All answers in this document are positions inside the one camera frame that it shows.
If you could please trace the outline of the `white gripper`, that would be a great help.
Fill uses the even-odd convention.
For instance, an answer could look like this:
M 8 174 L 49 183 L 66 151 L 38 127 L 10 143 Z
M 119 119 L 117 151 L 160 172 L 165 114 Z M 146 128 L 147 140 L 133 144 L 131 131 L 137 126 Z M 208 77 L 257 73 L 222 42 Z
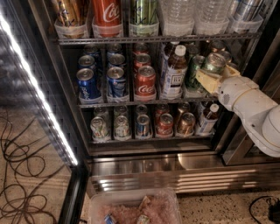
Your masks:
M 221 75 L 209 73 L 202 69 L 196 72 L 195 78 L 208 93 L 216 94 L 218 91 L 219 102 L 227 110 L 232 111 L 236 100 L 240 96 L 252 89 L 259 88 L 251 79 L 240 75 L 240 72 L 235 68 L 226 66 L 223 71 L 223 76 L 229 78 L 226 78 L 222 83 Z

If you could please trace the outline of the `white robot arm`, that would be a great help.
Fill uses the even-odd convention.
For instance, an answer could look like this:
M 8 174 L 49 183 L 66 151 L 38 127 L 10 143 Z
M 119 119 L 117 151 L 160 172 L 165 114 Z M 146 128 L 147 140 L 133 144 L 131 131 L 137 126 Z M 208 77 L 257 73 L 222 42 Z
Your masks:
M 198 69 L 196 80 L 234 112 L 253 143 L 266 155 L 280 157 L 280 105 L 262 92 L 250 78 L 226 66 L 222 74 Z

